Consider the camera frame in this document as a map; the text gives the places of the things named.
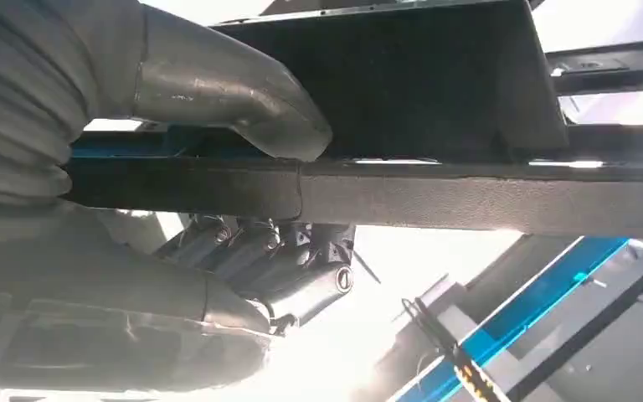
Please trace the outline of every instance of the black steel beam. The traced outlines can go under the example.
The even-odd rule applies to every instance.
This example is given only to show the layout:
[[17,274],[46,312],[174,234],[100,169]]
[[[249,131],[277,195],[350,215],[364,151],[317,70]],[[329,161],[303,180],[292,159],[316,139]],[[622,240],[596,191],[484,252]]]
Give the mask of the black steel beam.
[[81,159],[92,207],[643,238],[643,169]]
[[546,54],[559,95],[643,90],[643,42]]
[[620,318],[637,298],[643,294],[643,275],[617,296],[602,312],[575,332],[566,342],[556,348],[531,373],[523,377],[507,392],[511,400],[522,400],[546,381],[556,370],[563,367],[577,352],[588,345],[612,322]]

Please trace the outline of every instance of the gray metal surface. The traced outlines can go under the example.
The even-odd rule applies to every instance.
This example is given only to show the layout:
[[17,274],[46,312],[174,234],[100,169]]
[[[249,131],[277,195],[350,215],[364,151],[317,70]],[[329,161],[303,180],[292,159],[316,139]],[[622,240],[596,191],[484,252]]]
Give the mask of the gray metal surface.
[[643,238],[643,169],[179,158],[85,159],[68,170],[69,197],[93,207]]
[[601,290],[599,302],[586,307],[579,317],[567,320],[522,358],[523,371],[510,373],[500,381],[502,388],[509,389],[507,394],[512,400],[521,400],[530,394],[643,294],[643,250],[636,254],[629,249],[622,250],[606,264],[626,264],[628,269],[607,289]]

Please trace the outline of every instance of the metal plate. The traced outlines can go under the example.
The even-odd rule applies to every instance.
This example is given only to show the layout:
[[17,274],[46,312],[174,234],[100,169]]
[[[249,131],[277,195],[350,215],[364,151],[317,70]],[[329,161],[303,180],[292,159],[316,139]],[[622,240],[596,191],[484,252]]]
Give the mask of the metal plate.
[[215,28],[289,67],[330,121],[335,155],[567,144],[523,0],[422,3]]

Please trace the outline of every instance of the blue metal beam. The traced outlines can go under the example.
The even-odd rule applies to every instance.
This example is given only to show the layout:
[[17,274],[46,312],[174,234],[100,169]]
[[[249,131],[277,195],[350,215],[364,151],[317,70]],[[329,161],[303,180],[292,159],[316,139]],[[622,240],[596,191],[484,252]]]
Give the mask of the blue metal beam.
[[[627,244],[624,238],[582,238],[538,274],[501,310],[492,314],[463,343],[463,348],[481,366],[514,343],[593,275],[612,255]],[[420,379],[400,402],[447,400],[459,388],[452,364],[443,361]]]

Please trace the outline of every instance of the bolt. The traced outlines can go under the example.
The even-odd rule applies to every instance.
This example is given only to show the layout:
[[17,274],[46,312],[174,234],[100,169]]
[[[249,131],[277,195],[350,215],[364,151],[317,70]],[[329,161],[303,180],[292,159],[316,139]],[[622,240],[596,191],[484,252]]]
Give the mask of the bolt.
[[267,250],[274,250],[278,245],[280,245],[280,234],[274,233],[267,238]]
[[223,244],[227,239],[230,239],[230,229],[228,228],[222,228],[218,231],[218,233],[215,234],[216,245]]
[[351,270],[348,268],[342,268],[337,273],[337,286],[339,291],[347,292],[351,290],[353,286],[353,276]]

